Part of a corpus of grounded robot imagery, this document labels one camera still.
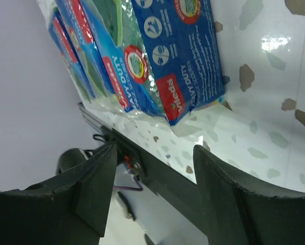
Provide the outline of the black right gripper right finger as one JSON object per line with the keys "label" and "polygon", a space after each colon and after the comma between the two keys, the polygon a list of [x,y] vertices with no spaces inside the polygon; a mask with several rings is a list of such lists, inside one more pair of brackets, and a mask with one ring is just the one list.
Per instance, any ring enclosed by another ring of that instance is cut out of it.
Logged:
{"label": "black right gripper right finger", "polygon": [[193,149],[209,244],[305,244],[305,193],[252,176]]}

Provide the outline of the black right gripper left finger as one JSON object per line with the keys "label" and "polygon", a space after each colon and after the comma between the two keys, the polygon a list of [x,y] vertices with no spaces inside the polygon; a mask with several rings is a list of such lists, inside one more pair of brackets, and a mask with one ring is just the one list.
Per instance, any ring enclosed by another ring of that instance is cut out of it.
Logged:
{"label": "black right gripper left finger", "polygon": [[24,190],[0,191],[0,244],[98,244],[104,237],[117,147]]}

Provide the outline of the green sponge pack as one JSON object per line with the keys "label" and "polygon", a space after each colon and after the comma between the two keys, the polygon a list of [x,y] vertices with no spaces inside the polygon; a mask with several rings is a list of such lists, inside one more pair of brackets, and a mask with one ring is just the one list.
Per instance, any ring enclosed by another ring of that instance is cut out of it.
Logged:
{"label": "green sponge pack", "polygon": [[210,1],[132,1],[171,126],[225,95]]}

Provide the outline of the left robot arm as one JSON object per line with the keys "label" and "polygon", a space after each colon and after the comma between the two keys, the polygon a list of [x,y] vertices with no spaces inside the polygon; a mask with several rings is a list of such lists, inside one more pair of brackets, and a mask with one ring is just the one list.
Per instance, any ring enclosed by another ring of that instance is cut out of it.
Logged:
{"label": "left robot arm", "polygon": [[87,173],[90,172],[96,165],[102,154],[95,150],[83,150],[72,148],[65,151],[58,159],[56,175],[68,171],[69,169],[81,165],[81,170],[87,168]]}

